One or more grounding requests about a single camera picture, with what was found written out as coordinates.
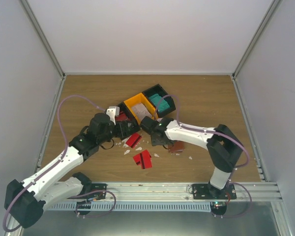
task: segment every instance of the brown object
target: brown object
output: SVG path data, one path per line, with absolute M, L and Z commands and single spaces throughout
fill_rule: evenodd
M 185 149 L 185 146 L 182 141 L 174 142 L 174 145 L 168 145 L 169 153 L 181 153 L 184 149 Z
M 233 181 L 260 181 L 248 133 L 241 114 L 236 92 L 229 76 L 185 76 L 185 75 L 92 75 L 67 76 L 60 101 L 72 94 L 81 94 L 103 108 L 120 102 L 159 83 L 168 93 L 180 99 L 180 121 L 201 127 L 227 125 L 239 138 L 251 155 L 247 167 L 238 169 Z M 67 100 L 60 112 L 63 128 L 68 140 L 78 135 L 89 124 L 94 114 L 100 112 L 80 98 Z M 176 112 L 169 114 L 175 118 Z M 180 155 L 171 155 L 162 146 L 152 147 L 150 137 L 144 131 L 138 132 L 142 139 L 137 147 L 149 150 L 153 168 L 142 171 L 133 164 L 133 156 L 141 151 L 114 146 L 110 150 L 100 148 L 80 166 L 70 171 L 82 172 L 93 181 L 158 181 L 158 182 L 206 182 L 209 181 L 214 165 L 207 150 L 188 144 Z M 57 157 L 64 148 L 57 119 L 50 132 L 42 166 Z M 246 161 L 242 154 L 238 164 Z

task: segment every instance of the white wall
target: white wall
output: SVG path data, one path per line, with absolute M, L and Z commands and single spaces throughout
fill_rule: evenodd
M 295 231 L 295 0 L 283 0 L 238 76 L 270 180 Z
M 59 81 L 19 2 L 0 0 L 0 235 L 6 186 L 32 175 Z
M 29 0 L 66 73 L 232 73 L 272 0 Z

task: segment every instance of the teal sponge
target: teal sponge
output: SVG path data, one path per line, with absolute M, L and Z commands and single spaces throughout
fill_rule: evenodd
M 152 95 L 151 97 L 149 97 L 149 99 L 154 104 L 154 106 L 157 106 L 157 104 L 159 103 L 159 101 L 161 100 L 161 98 L 162 97 L 158 93 L 156 93 L 156 94 Z M 157 110 L 159 112 L 163 112 L 163 111 L 165 111 L 168 108 L 170 108 L 168 102 L 165 101 L 165 100 L 162 100 L 161 101 L 161 104 L 158 106 L 158 109 Z

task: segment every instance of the gray floor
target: gray floor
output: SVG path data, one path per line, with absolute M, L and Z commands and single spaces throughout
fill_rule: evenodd
M 227 214 L 244 210 L 232 203 Z M 48 211 L 23 236 L 276 236 L 270 203 L 254 203 L 249 214 L 216 219 L 204 212 L 112 212 L 102 218 L 77 219 L 70 211 Z

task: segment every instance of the ventilation grille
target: ventilation grille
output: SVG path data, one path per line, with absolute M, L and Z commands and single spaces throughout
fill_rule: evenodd
M 107 211 L 111 209 L 111 202 L 92 202 L 87 211 Z M 48 210 L 75 210 L 76 202 L 62 202 Z M 147 202 L 119 202 L 114 211 L 202 211 L 210 212 L 210 203 L 147 203 Z

